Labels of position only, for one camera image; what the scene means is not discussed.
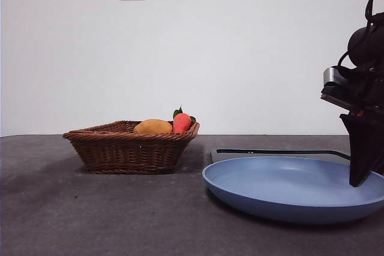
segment white wall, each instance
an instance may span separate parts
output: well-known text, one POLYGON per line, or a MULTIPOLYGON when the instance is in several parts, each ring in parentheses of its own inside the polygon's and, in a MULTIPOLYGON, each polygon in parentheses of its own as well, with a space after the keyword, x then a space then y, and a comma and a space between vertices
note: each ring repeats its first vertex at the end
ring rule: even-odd
POLYGON ((366 2, 1 0, 1 135, 171 119, 180 104, 201 134, 345 134, 322 73, 366 2))

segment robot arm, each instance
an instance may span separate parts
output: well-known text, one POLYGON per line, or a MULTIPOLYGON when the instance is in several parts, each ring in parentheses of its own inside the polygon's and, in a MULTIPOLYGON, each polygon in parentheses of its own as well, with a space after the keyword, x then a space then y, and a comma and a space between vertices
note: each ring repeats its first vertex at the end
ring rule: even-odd
POLYGON ((350 137, 349 183, 360 185, 369 172, 384 173, 384 13, 365 10, 367 26, 351 36, 338 65, 325 70, 321 98, 349 110, 340 115, 350 137), (349 55, 356 66, 341 66, 349 55))

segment mango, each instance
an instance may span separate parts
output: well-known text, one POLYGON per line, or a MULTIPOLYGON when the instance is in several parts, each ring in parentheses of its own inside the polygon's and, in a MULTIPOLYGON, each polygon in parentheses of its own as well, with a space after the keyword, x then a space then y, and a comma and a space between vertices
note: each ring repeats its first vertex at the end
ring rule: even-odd
POLYGON ((160 134, 172 132, 172 125, 168 121, 159 119, 148 119, 141 121, 133 129, 134 133, 160 134))

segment gray tabletop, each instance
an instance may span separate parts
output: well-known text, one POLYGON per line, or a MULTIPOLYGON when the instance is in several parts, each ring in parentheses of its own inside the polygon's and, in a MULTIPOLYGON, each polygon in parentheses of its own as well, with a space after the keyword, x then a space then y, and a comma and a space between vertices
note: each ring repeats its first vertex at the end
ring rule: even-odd
POLYGON ((60 135, 1 138, 1 255, 383 255, 384 210, 347 224, 238 212, 202 179, 215 148, 335 149, 346 136, 199 135, 175 174, 96 175, 60 135))

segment wicker basket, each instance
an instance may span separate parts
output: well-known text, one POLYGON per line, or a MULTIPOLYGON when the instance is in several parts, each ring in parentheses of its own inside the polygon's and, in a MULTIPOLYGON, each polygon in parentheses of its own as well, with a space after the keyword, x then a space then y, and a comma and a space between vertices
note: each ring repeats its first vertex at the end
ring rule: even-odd
POLYGON ((182 133, 136 134, 140 121, 116 121, 63 134, 87 172, 100 174, 169 174, 175 171, 199 123, 182 133))

